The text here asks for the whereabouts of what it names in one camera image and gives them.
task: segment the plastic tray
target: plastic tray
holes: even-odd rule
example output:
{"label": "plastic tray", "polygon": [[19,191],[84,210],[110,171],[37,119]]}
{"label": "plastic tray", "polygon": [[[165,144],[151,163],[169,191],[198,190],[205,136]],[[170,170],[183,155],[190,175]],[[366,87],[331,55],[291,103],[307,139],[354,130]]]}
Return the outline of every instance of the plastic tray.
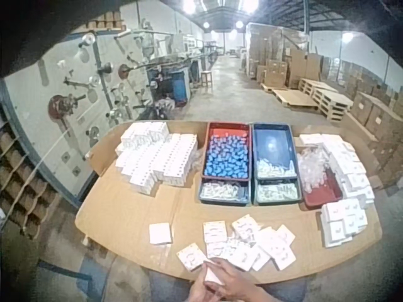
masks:
{"label": "plastic tray", "polygon": [[227,200],[219,200],[219,199],[203,199],[202,188],[203,185],[207,182],[216,182],[213,179],[201,179],[201,183],[198,191],[198,198],[202,203],[205,204],[215,204],[220,206],[246,206],[251,204],[251,182],[250,181],[239,181],[237,182],[241,186],[241,190],[238,192],[238,200],[227,201]]}
{"label": "plastic tray", "polygon": [[[248,146],[248,165],[247,165],[247,178],[231,178],[231,177],[215,177],[215,176],[207,176],[204,174],[207,165],[207,157],[208,157],[208,149],[210,148],[210,141],[212,135],[218,135],[218,137],[224,137],[225,134],[228,133],[229,135],[244,135],[247,134],[247,146]],[[252,135],[251,135],[251,126],[248,124],[243,123],[209,123],[207,128],[207,147],[204,154],[203,160],[203,170],[202,170],[202,178],[204,179],[216,179],[221,181],[250,181],[252,178]]]}
{"label": "plastic tray", "polygon": [[342,200],[343,192],[330,168],[326,169],[326,176],[327,180],[321,187],[313,189],[309,194],[304,192],[304,201],[308,209],[314,210],[321,208],[323,204]]}
{"label": "plastic tray", "polygon": [[[285,124],[253,124],[254,177],[258,180],[298,179],[298,161],[292,131]],[[296,176],[258,177],[258,160],[267,159],[274,165],[294,164]]]}
{"label": "plastic tray", "polygon": [[[262,202],[258,199],[258,185],[268,185],[268,184],[289,184],[289,183],[294,183],[297,187],[297,194],[298,197],[297,199],[293,200],[281,200],[281,201],[270,201],[270,202]],[[297,178],[289,178],[289,179],[273,179],[273,180],[263,180],[259,181],[255,179],[254,181],[254,188],[253,188],[254,196],[254,204],[258,206],[279,206],[283,204],[294,204],[294,203],[299,203],[302,200],[302,193],[301,193],[301,187],[300,183]]]}

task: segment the red container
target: red container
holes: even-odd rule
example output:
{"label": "red container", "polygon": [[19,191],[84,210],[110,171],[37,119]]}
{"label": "red container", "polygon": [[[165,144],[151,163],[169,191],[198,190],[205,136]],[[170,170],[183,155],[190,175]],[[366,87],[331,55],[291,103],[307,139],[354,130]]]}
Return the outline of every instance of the red container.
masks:
{"label": "red container", "polygon": [[[248,165],[247,165],[247,178],[230,178],[230,177],[215,177],[215,176],[206,176],[204,175],[204,171],[207,165],[207,157],[208,157],[208,149],[210,148],[210,141],[212,135],[217,135],[218,137],[225,137],[225,134],[228,133],[229,135],[239,135],[243,136],[247,134],[247,152],[248,152]],[[216,179],[220,181],[250,181],[252,177],[252,135],[251,135],[251,126],[248,124],[242,123],[209,123],[207,128],[207,146],[204,153],[203,159],[203,174],[201,175],[204,179]]]}
{"label": "red container", "polygon": [[326,169],[326,176],[327,180],[321,187],[313,189],[309,194],[304,192],[304,200],[308,209],[314,210],[321,208],[323,204],[342,200],[343,192],[330,168]]}

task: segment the stool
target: stool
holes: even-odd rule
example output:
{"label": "stool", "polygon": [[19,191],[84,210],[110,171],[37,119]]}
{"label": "stool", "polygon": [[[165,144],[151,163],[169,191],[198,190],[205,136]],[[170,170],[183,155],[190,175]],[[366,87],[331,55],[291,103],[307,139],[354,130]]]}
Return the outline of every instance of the stool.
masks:
{"label": "stool", "polygon": [[201,81],[201,86],[204,86],[204,83],[206,83],[206,86],[208,87],[208,83],[211,83],[213,87],[213,72],[211,70],[202,71]]}

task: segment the table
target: table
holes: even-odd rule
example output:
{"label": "table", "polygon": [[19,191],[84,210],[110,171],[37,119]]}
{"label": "table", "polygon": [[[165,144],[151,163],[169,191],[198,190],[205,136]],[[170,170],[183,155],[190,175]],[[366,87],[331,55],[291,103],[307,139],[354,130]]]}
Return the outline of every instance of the table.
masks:
{"label": "table", "polygon": [[[95,242],[140,266],[192,280],[198,270],[188,272],[176,253],[193,242],[205,252],[203,222],[225,220],[229,230],[230,223],[245,214],[250,214],[265,227],[278,228],[284,224],[296,235],[292,249],[297,261],[281,272],[273,262],[259,272],[251,271],[248,276],[257,284],[286,281],[323,271],[358,255],[382,237],[377,211],[372,206],[366,211],[368,226],[362,233],[352,242],[325,249],[318,211],[303,211],[298,204],[245,208],[202,204],[197,199],[199,172],[189,176],[184,188],[161,184],[153,196],[137,194],[113,165],[114,149],[129,125],[117,126],[90,151],[88,160],[100,177],[77,214],[76,226]],[[169,121],[168,127],[171,133],[196,133],[199,147],[204,148],[207,123]],[[349,138],[358,155],[365,158],[363,163],[368,173],[373,173],[369,166],[373,155],[354,134],[328,126],[293,127],[294,136],[318,131],[339,133],[344,139]],[[171,224],[172,245],[149,243],[149,225],[160,222]]]}

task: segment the person's hand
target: person's hand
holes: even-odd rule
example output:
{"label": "person's hand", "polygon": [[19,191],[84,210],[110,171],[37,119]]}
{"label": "person's hand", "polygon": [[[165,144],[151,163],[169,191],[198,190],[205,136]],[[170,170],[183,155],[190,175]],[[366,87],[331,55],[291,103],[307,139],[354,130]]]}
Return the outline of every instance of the person's hand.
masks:
{"label": "person's hand", "polygon": [[268,293],[245,278],[242,273],[228,261],[219,258],[212,260],[214,263],[205,262],[205,264],[224,285],[209,281],[205,281],[204,284],[213,290],[216,295],[229,300],[243,300],[245,302],[276,301]]}
{"label": "person's hand", "polygon": [[203,264],[199,276],[190,289],[188,302],[218,302],[221,300],[221,296],[217,296],[204,285],[206,274],[207,266]]}

